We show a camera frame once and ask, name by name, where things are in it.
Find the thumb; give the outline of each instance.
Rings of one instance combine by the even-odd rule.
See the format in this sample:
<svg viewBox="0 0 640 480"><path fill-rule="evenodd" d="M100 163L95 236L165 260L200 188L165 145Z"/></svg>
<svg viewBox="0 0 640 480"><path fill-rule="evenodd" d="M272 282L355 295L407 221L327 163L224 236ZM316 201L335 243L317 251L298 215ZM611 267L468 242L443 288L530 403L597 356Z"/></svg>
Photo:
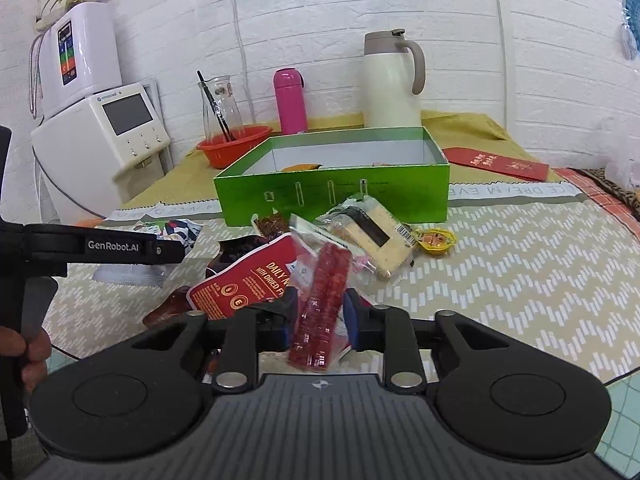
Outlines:
<svg viewBox="0 0 640 480"><path fill-rule="evenodd" d="M19 357L24 354L27 344L20 334L10 328L0 326L0 355Z"/></svg>

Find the patterned tablecloth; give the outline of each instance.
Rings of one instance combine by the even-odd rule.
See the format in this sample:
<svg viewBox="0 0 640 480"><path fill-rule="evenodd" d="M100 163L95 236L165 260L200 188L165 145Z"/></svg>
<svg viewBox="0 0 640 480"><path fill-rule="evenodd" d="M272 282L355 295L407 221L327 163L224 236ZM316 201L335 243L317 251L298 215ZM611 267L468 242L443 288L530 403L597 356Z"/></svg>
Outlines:
<svg viewBox="0 0 640 480"><path fill-rule="evenodd" d="M178 286L204 276L218 241L252 232L223 219L200 221L194 250L163 288L93 282L95 265L73 264L44 323L53 344L86 357L142 332L143 316ZM640 366L640 243L568 183L453 184L448 220L458 243L426 254L393 286L367 290L375 302L431 319L456 310L609 381ZM349 352L334 372L382 371L376 352ZM428 377L436 380L428 352ZM261 370L289 370L261 356Z"/></svg>

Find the black chopsticks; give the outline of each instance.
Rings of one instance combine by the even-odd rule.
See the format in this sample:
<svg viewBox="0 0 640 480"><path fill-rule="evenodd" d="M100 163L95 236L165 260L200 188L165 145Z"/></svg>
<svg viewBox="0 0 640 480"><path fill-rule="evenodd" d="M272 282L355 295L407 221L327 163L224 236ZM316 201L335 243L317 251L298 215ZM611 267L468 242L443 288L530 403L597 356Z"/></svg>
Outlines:
<svg viewBox="0 0 640 480"><path fill-rule="evenodd" d="M234 135L229 130L228 124L226 124L225 118L222 115L222 111L220 111L220 108L218 107L218 104L213 99L213 95L211 95L209 87L204 82L204 78L202 77L202 72L200 72L200 70L198 70L198 77L200 78L200 83L202 85L202 89L204 90L204 93L207 96L207 100L209 101L209 104L211 105L213 113L215 113L216 118L218 119L218 124L220 125L220 129L222 130L222 134L225 136L226 142L231 142L232 140L236 140Z"/></svg>

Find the white appliance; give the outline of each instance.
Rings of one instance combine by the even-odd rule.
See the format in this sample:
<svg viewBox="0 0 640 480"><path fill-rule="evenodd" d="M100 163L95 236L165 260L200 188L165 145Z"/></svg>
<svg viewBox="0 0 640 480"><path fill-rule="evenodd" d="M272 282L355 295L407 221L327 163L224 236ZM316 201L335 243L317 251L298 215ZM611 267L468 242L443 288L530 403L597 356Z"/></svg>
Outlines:
<svg viewBox="0 0 640 480"><path fill-rule="evenodd" d="M164 176L164 126L140 83L85 97L31 133L63 224L106 217Z"/></svg>
<svg viewBox="0 0 640 480"><path fill-rule="evenodd" d="M422 49L415 41L404 38L404 29L365 34L362 81L365 127L420 126L418 95L425 78Z"/></svg>
<svg viewBox="0 0 640 480"><path fill-rule="evenodd" d="M108 4L76 5L44 35L40 48L45 120L80 99L122 85Z"/></svg>

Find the glass pitcher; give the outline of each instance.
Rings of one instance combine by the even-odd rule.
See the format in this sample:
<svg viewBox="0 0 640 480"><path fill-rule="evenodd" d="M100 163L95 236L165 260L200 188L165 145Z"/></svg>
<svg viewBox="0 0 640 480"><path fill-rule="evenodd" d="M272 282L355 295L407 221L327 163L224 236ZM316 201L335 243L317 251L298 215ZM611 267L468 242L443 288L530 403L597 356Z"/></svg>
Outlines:
<svg viewBox="0 0 640 480"><path fill-rule="evenodd" d="M221 75L198 83L204 133L213 144L233 142L245 135L230 79L228 75Z"/></svg>

